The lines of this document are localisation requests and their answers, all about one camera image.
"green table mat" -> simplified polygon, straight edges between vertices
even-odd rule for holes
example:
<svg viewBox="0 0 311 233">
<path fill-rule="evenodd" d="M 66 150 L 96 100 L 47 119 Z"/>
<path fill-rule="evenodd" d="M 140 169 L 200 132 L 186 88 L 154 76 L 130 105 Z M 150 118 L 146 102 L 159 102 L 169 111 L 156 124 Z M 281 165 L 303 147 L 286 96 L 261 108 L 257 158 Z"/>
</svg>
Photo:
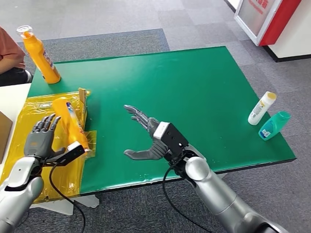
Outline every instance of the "green table mat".
<svg viewBox="0 0 311 233">
<path fill-rule="evenodd" d="M 294 159 L 281 135 L 263 141 L 248 123 L 258 101 L 226 47 L 183 50 L 57 64 L 62 79 L 48 85 L 37 70 L 29 97 L 91 91 L 86 131 L 97 130 L 97 152 L 85 162 L 80 192 L 162 179 L 165 159 L 132 161 L 125 149 L 145 150 L 149 134 L 131 120 L 124 104 L 172 122 L 214 171 Z"/>
</svg>

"yellow plastic bag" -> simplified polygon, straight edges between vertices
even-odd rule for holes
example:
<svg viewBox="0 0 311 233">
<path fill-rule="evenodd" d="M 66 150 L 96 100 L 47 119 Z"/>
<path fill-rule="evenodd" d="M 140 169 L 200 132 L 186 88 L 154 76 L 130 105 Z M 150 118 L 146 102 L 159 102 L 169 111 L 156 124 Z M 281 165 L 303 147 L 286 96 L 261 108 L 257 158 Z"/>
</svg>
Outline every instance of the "yellow plastic bag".
<svg viewBox="0 0 311 233">
<path fill-rule="evenodd" d="M 23 149 L 28 134 L 38 121 L 45 116 L 48 116 L 54 113 L 52 101 L 59 97 L 66 97 L 75 108 L 77 117 L 80 120 L 82 127 L 85 127 L 85 119 L 86 118 L 86 108 L 85 102 L 79 98 L 79 92 L 62 93 L 55 95 L 38 96 L 27 98 L 23 108 L 17 118 L 17 122 L 12 142 L 10 146 L 8 158 L 3 169 L 0 183 L 5 180 L 12 169 L 13 165 L 20 158 L 23 157 Z M 96 145 L 96 131 L 85 132 L 88 138 L 89 147 L 93 153 L 89 155 L 94 156 Z M 59 150 L 61 147 L 67 147 L 66 136 L 60 124 L 57 124 L 55 130 L 55 135 L 52 148 L 54 151 Z M 56 187 L 60 192 L 67 197 L 78 196 L 80 190 L 83 166 L 85 156 L 80 156 L 66 166 L 57 167 L 52 176 L 52 180 Z M 45 181 L 43 191 L 35 202 L 42 202 L 48 200 L 55 200 L 60 198 L 49 181 L 49 174 L 51 167 L 44 167 L 42 176 Z"/>
</svg>

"bottle label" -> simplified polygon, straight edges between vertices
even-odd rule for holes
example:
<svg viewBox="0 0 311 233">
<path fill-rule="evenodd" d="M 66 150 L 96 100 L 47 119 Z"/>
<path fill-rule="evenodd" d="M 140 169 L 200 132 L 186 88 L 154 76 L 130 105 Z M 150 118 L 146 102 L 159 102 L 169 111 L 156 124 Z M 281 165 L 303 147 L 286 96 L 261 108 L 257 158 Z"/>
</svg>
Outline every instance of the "bottle label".
<svg viewBox="0 0 311 233">
<path fill-rule="evenodd" d="M 263 138 L 266 138 L 266 137 L 267 137 L 270 134 L 271 134 L 270 132 L 266 131 L 266 130 L 263 130 L 263 131 L 260 132 L 260 135 L 263 136 Z"/>
<path fill-rule="evenodd" d="M 75 110 L 73 109 L 73 107 L 71 105 L 71 103 L 69 102 L 66 102 L 66 105 L 67 106 L 69 113 L 70 114 L 70 116 L 74 119 L 76 123 L 78 123 L 78 125 L 80 127 L 80 133 L 84 134 L 85 132 L 82 130 L 82 127 L 80 124 L 80 121 L 78 119 L 78 117 L 75 115 Z"/>
<path fill-rule="evenodd" d="M 273 122 L 272 120 L 266 123 L 266 125 L 264 125 L 264 129 L 260 131 L 260 135 L 263 138 L 268 137 L 272 133 L 273 133 Z"/>
<path fill-rule="evenodd" d="M 54 63 L 51 60 L 51 58 L 47 54 L 45 50 L 45 52 L 43 52 L 43 56 L 45 58 L 45 60 L 47 60 L 47 62 L 51 66 L 51 68 L 54 68 Z"/>
<path fill-rule="evenodd" d="M 264 107 L 264 104 L 260 100 L 251 112 L 251 117 L 252 119 L 255 118 L 257 115 L 258 115 L 263 108 Z"/>
</svg>

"yellow packaging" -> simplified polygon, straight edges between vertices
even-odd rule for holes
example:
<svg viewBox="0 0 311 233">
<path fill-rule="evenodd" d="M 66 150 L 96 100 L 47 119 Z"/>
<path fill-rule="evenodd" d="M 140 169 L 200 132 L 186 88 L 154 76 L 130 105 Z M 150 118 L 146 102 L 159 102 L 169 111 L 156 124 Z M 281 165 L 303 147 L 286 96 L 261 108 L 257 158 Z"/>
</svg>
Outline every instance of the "yellow packaging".
<svg viewBox="0 0 311 233">
<path fill-rule="evenodd" d="M 32 33 L 32 28 L 28 25 L 20 26 L 17 31 L 23 37 L 25 49 L 31 59 L 40 70 L 43 78 L 49 84 L 57 83 L 60 75 L 48 56 L 42 42 Z"/>
<path fill-rule="evenodd" d="M 26 139 L 32 129 L 33 125 L 45 116 L 54 113 L 54 111 L 52 108 L 52 102 L 60 97 L 66 97 L 69 99 L 75 109 L 78 119 L 80 120 L 82 127 L 84 129 L 85 121 L 82 121 L 82 119 L 85 118 L 86 108 L 85 107 L 84 102 L 79 98 L 79 93 L 78 91 L 27 98 L 17 118 L 16 128 L 8 154 L 8 159 L 5 163 L 0 183 L 2 183 L 10 174 L 13 165 L 16 161 L 24 155 L 23 148 Z M 93 152 L 88 154 L 88 156 L 94 156 L 96 147 L 96 131 L 85 132 L 85 135 L 90 149 Z M 68 145 L 69 143 L 67 142 L 66 134 L 60 124 L 58 124 L 55 130 L 52 149 L 57 151 L 61 147 L 67 147 Z M 54 183 L 66 196 L 79 196 L 85 159 L 87 159 L 87 157 L 85 154 L 67 164 L 66 166 L 57 167 L 52 176 Z M 48 175 L 51 169 L 51 167 L 44 167 L 42 169 L 42 176 L 45 182 L 45 187 L 40 196 L 35 201 L 35 203 L 60 198 L 60 196 L 50 184 Z"/>
<path fill-rule="evenodd" d="M 90 151 L 88 140 L 80 121 L 68 98 L 60 97 L 53 100 L 52 107 L 57 116 L 62 117 L 60 118 L 60 123 L 67 135 L 69 144 L 78 141 L 83 146 L 85 152 Z"/>
</svg>

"dark pants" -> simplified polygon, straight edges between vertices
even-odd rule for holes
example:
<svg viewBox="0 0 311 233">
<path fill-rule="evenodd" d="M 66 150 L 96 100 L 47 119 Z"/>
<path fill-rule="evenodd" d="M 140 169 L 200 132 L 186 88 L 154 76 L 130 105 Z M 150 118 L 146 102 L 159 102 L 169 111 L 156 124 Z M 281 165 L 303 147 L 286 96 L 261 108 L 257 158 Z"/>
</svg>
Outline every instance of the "dark pants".
<svg viewBox="0 0 311 233">
<path fill-rule="evenodd" d="M 0 86 L 10 86 L 16 84 L 23 84 L 28 81 L 28 75 L 24 69 L 12 68 L 0 74 Z"/>
</svg>

